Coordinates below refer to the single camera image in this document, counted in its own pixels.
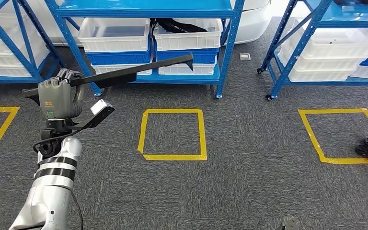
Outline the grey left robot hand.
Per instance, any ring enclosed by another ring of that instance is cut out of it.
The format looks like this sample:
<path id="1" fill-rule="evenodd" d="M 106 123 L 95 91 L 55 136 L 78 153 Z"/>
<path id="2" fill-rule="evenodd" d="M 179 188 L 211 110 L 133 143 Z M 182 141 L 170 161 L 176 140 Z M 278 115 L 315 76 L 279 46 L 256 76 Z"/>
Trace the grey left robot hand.
<path id="1" fill-rule="evenodd" d="M 68 119 L 81 114 L 84 89 L 77 86 L 72 98 L 70 84 L 81 77 L 80 72 L 63 68 L 56 76 L 38 85 L 39 104 L 47 119 Z"/>

